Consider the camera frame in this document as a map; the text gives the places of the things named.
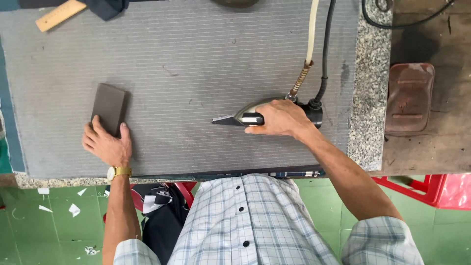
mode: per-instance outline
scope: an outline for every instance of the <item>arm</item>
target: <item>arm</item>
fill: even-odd
[[[85,150],[115,167],[128,167],[132,154],[129,128],[121,124],[121,139],[109,135],[101,126],[99,117],[85,125],[82,145]],[[103,239],[103,265],[113,264],[116,246],[128,239],[141,240],[139,221],[134,209],[129,187],[129,176],[118,175],[111,182],[108,210],[106,212],[105,237]]]
[[[263,126],[251,126],[246,133],[289,135],[304,143],[327,173],[347,209],[358,219],[391,216],[402,220],[389,197],[353,160],[329,142],[289,100],[274,100],[257,108]]]

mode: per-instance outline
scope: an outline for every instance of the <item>plaid shirt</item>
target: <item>plaid shirt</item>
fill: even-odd
[[[356,223],[344,264],[423,264],[408,226],[392,217]],[[115,265],[159,265],[140,240],[121,242]],[[263,174],[203,182],[168,264],[338,265],[292,180]]]

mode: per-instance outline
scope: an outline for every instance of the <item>gray ironing pad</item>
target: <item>gray ironing pad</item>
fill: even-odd
[[[125,121],[136,175],[317,164],[292,138],[211,124],[289,91],[306,56],[310,5],[265,0],[234,11],[209,0],[133,2],[111,21],[86,10],[48,33],[34,21],[49,8],[0,13],[26,171],[32,178],[105,175],[107,166],[81,146],[99,83],[131,94]],[[319,89],[328,6],[328,0],[319,3],[315,65],[300,89],[303,102]],[[358,2],[338,1],[321,132],[342,151],[357,22]]]

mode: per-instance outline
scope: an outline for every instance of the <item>wooden ruler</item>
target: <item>wooden ruler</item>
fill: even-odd
[[[46,32],[71,16],[84,10],[86,7],[87,6],[84,3],[77,0],[68,0],[53,11],[36,20],[36,25],[41,32]]]

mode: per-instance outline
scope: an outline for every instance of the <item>gold watch strap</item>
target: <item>gold watch strap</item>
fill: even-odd
[[[116,167],[116,175],[129,175],[132,176],[132,169],[130,167]]]

